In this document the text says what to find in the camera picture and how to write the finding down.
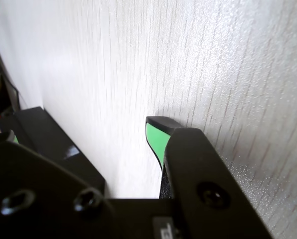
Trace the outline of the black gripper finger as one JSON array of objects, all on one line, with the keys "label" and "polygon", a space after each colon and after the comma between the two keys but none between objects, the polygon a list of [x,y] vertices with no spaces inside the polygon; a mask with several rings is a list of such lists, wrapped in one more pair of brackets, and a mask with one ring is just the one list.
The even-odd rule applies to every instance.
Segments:
[{"label": "black gripper finger", "polygon": [[155,155],[163,155],[183,234],[190,239],[269,239],[264,223],[225,163],[197,128],[168,117],[149,116],[146,127],[166,135],[165,147],[146,133]]},{"label": "black gripper finger", "polygon": [[0,133],[0,239],[119,239],[103,195]]}]

